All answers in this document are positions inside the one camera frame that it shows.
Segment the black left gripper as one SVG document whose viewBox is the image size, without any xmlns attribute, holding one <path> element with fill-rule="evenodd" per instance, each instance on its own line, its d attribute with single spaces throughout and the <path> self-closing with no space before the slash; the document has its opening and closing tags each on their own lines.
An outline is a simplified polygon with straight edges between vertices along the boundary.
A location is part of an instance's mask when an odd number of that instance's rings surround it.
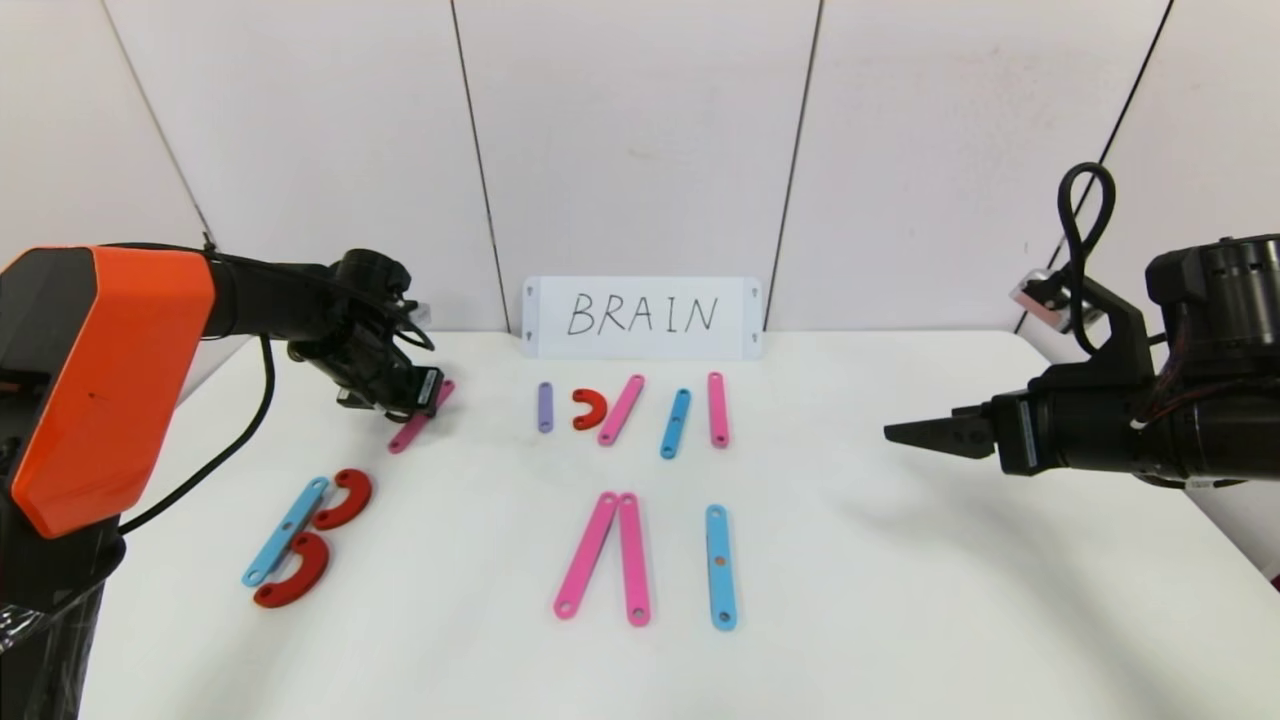
<svg viewBox="0 0 1280 720">
<path fill-rule="evenodd" d="M 444 380 L 438 366 L 390 366 L 384 372 L 384 416 L 434 416 Z"/>
</svg>

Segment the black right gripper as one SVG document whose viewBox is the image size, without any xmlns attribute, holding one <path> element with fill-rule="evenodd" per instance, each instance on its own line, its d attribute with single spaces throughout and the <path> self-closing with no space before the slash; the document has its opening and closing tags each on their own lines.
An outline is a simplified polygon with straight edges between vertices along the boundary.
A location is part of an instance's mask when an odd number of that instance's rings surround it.
<svg viewBox="0 0 1280 720">
<path fill-rule="evenodd" d="M 890 424 L 896 445 L 956 457 L 983 459 L 998 450 L 1002 471 L 1033 477 L 1073 468 L 1132 474 L 1138 469 L 1137 432 L 1128 398 L 1107 389 L 1041 389 L 1000 395 L 948 416 Z"/>
</svg>

